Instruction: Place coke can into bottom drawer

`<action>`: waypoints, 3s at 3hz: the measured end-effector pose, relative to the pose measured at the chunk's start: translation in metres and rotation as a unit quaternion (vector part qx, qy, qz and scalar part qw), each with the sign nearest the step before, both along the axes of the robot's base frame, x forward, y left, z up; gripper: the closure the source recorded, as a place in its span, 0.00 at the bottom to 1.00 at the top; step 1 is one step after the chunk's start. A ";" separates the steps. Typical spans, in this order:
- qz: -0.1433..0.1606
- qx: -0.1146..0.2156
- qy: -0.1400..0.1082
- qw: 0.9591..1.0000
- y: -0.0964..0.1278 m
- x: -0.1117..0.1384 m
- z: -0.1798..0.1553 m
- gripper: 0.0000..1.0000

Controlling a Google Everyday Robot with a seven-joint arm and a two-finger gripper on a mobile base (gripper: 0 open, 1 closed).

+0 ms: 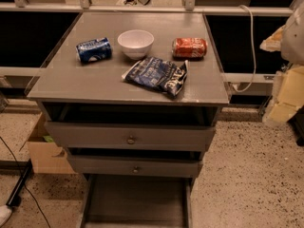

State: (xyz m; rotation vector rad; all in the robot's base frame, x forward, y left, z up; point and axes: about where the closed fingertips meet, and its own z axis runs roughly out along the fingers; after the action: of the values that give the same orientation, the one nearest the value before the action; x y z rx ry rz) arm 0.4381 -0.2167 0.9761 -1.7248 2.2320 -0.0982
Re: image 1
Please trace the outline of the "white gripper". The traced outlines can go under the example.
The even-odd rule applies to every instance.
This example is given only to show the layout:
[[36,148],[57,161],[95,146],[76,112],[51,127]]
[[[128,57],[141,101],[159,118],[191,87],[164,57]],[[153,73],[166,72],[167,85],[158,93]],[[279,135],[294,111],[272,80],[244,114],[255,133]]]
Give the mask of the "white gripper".
[[285,28],[278,28],[259,47],[269,52],[281,51],[284,60],[297,64],[276,73],[272,99],[262,117],[265,124],[283,124],[304,106],[304,4],[296,8]]

